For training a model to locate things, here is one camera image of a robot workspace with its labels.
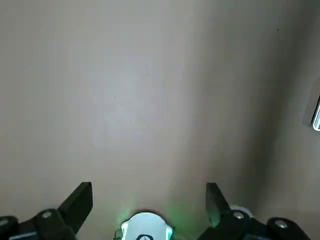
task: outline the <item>metal part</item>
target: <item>metal part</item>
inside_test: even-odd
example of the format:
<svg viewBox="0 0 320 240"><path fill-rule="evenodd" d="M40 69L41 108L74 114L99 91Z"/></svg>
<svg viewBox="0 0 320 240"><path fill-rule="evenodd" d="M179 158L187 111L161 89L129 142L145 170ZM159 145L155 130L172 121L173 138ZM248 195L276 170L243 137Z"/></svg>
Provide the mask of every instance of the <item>metal part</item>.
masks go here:
<svg viewBox="0 0 320 240"><path fill-rule="evenodd" d="M237 219L243 219L245 217L240 211L235 211L233 216L235 216Z"/></svg>
<svg viewBox="0 0 320 240"><path fill-rule="evenodd" d="M45 211L45 212L42 214L42 217L43 217L44 219L49 218L50 216L51 216L51 212L49 212L49 211Z"/></svg>
<svg viewBox="0 0 320 240"><path fill-rule="evenodd" d="M0 227L6 225L7 223L9 223L9 220L6 219L5 217L2 218L2 219L0 220Z"/></svg>
<svg viewBox="0 0 320 240"><path fill-rule="evenodd" d="M285 221L283 221L283 220L276 220L275 222L274 222L279 228L282 228L282 229L286 229L287 227L288 227L288 225L286 224L286 222Z"/></svg>

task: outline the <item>bolt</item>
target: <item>bolt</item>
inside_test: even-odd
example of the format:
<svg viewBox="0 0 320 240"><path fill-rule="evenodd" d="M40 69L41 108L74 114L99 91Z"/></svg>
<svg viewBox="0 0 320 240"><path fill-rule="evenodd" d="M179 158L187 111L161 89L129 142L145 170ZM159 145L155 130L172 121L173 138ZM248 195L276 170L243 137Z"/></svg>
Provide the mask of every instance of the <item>bolt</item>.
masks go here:
<svg viewBox="0 0 320 240"><path fill-rule="evenodd" d="M235 216L237 219L243 219L245 217L240 211L235 211L233 216Z"/></svg>
<svg viewBox="0 0 320 240"><path fill-rule="evenodd" d="M8 219L2 218L2 219L0 220L0 227L6 225L8 222L9 222Z"/></svg>
<svg viewBox="0 0 320 240"><path fill-rule="evenodd" d="M275 222L274 222L279 228L282 228L282 229L286 229L287 227L288 227L288 225L286 224L286 222L285 221L283 221L283 220L276 220Z"/></svg>
<svg viewBox="0 0 320 240"><path fill-rule="evenodd" d="M46 219L46 218L48 218L48 217L50 217L51 216L51 212L49 212L49 211L45 211L43 214L42 214L42 217L44 218L44 219Z"/></svg>

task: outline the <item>black plastic part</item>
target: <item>black plastic part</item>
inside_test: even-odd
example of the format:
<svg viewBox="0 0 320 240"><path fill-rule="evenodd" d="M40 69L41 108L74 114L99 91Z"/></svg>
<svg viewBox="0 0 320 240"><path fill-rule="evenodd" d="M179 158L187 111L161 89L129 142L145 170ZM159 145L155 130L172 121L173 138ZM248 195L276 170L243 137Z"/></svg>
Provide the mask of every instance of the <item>black plastic part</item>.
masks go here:
<svg viewBox="0 0 320 240"><path fill-rule="evenodd" d="M77 234L93 207L91 182L82 182L60 205L60 212L65 223Z"/></svg>
<svg viewBox="0 0 320 240"><path fill-rule="evenodd" d="M90 182L81 183L59 209L47 209L18 224L14 216L0 217L8 222L0 226L0 240L10 237L37 240L76 240L76 233L93 207Z"/></svg>
<svg viewBox="0 0 320 240"><path fill-rule="evenodd" d="M0 239L8 239L11 231L17 229L18 219L14 216L1 216L0 221L7 221L7 224L0 226Z"/></svg>
<svg viewBox="0 0 320 240"><path fill-rule="evenodd" d="M76 235L72 229L65 224L59 211L47 209L33 218L38 237L45 240L75 240Z"/></svg>
<svg viewBox="0 0 320 240"><path fill-rule="evenodd" d="M231 209L216 183L206 184L205 207L212 227L217 226L220 219Z"/></svg>
<svg viewBox="0 0 320 240"><path fill-rule="evenodd" d="M276 224L276 221L284 221L287 225L286 228L281 228ZM281 218L281 217L272 217L267 222L267 227L272 231L272 237L276 239L285 239L285 240L311 240L307 234L293 221Z"/></svg>
<svg viewBox="0 0 320 240"><path fill-rule="evenodd" d="M241 212L243 218L239 219L234 216L235 212L239 211L230 211L221 219L214 228L213 240L239 240L244 237L250 218L247 214Z"/></svg>

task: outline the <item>screw head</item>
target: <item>screw head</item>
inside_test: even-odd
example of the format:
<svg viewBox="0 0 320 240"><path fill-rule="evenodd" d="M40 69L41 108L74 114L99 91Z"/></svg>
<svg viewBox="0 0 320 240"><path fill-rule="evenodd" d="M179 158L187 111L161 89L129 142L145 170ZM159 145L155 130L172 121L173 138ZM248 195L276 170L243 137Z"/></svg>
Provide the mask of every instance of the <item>screw head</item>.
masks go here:
<svg viewBox="0 0 320 240"><path fill-rule="evenodd" d="M240 211L235 211L233 216L235 216L237 219L243 219L245 217Z"/></svg>
<svg viewBox="0 0 320 240"><path fill-rule="evenodd" d="M283 220L276 220L275 222L274 222L279 228L282 228L282 229L286 229L287 227L288 227L288 225L286 224L286 222L285 221L283 221Z"/></svg>
<svg viewBox="0 0 320 240"><path fill-rule="evenodd" d="M44 213L42 213L42 217L44 219L49 218L50 216L51 216L51 212L49 212L49 211L45 211Z"/></svg>
<svg viewBox="0 0 320 240"><path fill-rule="evenodd" d="M0 227L6 225L8 222L9 222L8 219L6 219L5 217L2 218L2 219L0 220Z"/></svg>

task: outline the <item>ceiling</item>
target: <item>ceiling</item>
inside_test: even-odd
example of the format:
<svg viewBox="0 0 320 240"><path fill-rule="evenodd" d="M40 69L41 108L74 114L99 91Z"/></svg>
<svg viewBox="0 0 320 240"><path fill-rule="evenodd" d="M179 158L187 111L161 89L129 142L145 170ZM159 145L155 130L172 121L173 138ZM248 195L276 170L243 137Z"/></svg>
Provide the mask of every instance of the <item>ceiling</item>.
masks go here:
<svg viewBox="0 0 320 240"><path fill-rule="evenodd" d="M2 215L92 181L79 239L153 209L193 240L205 184L320 237L316 0L0 1Z"/></svg>

